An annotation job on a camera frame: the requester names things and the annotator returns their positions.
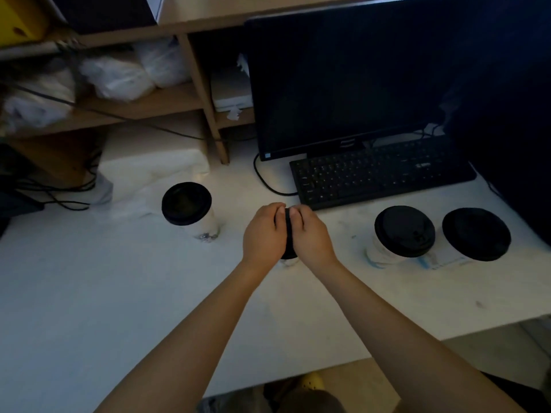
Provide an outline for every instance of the person's hand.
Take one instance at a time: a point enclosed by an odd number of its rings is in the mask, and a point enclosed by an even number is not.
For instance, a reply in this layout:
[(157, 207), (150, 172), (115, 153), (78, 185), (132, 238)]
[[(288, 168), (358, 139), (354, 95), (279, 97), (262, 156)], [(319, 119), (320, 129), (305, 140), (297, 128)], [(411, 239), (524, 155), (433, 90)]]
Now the person's hand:
[(243, 263), (264, 275), (281, 259), (287, 243), (285, 203), (260, 207), (243, 236)]
[(296, 255), (314, 274), (322, 268), (339, 263), (327, 226), (306, 205), (289, 209), (293, 226), (293, 247)]

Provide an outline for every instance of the paper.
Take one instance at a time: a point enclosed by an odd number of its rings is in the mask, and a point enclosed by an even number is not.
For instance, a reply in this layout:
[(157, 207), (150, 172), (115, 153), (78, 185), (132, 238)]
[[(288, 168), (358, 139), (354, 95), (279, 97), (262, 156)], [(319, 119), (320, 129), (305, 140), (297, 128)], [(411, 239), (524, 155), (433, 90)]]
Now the paper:
[(228, 112), (228, 115), (226, 117), (229, 120), (233, 120), (237, 122), (239, 120), (239, 114), (241, 114), (241, 109), (238, 108), (237, 106), (233, 106)]

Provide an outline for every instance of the yellow shoe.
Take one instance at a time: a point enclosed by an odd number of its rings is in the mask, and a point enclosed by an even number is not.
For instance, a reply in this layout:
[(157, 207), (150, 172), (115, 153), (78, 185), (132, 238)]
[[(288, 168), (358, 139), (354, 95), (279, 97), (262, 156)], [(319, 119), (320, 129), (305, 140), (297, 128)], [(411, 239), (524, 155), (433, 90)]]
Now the yellow shoe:
[(297, 388), (304, 388), (305, 390), (325, 390), (323, 379), (316, 371), (300, 377)]

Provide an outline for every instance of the person's arm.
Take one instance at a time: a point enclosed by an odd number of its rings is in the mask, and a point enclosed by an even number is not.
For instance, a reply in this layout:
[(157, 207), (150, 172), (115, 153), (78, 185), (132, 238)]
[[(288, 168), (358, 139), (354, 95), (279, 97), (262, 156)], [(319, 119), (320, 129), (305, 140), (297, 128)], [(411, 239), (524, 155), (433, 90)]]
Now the person's arm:
[(524, 412), (478, 370), (380, 298), (335, 256), (325, 224), (290, 209), (299, 258), (327, 288), (406, 406), (424, 413)]
[(245, 230), (242, 261), (124, 377), (96, 413), (195, 411), (247, 301), (285, 252), (286, 239), (285, 204), (260, 208)]

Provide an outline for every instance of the person's right hand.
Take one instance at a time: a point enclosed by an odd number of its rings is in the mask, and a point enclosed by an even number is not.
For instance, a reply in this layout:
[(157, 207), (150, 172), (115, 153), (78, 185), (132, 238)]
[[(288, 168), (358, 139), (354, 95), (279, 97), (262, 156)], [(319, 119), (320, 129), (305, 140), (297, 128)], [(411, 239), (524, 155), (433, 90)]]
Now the person's right hand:
[(339, 263), (327, 226), (306, 205), (289, 209), (296, 255), (314, 274), (321, 268)]

